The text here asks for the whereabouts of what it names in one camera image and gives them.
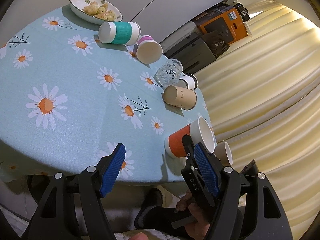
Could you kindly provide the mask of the person left hand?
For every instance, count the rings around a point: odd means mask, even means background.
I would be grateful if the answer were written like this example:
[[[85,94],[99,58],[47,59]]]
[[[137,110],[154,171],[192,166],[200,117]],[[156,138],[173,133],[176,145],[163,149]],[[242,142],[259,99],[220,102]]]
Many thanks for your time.
[[[138,234],[130,237],[129,240],[149,240],[149,238],[146,234],[139,232]]]

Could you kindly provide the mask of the person right hand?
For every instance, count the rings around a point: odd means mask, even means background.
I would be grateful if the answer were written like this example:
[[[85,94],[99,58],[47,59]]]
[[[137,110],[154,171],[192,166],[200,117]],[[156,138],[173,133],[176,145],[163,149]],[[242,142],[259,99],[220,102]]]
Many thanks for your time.
[[[176,211],[182,212],[188,209],[196,221],[184,226],[187,234],[193,239],[204,239],[210,227],[210,223],[204,217],[200,207],[195,202],[191,202],[192,197],[191,192],[188,190],[177,202]]]

